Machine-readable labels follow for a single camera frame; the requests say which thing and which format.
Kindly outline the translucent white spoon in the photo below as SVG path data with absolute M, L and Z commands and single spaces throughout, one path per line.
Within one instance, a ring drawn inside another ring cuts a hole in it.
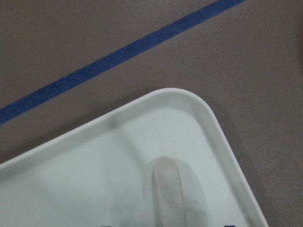
M 153 166 L 155 213 L 160 227 L 186 227 L 181 177 L 172 158 L 161 157 Z

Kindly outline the white bear tray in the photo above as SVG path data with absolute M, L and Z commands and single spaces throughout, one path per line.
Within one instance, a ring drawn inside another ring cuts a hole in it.
M 153 166 L 178 166 L 187 227 L 268 225 L 209 105 L 150 92 L 0 166 L 3 227 L 159 227 Z

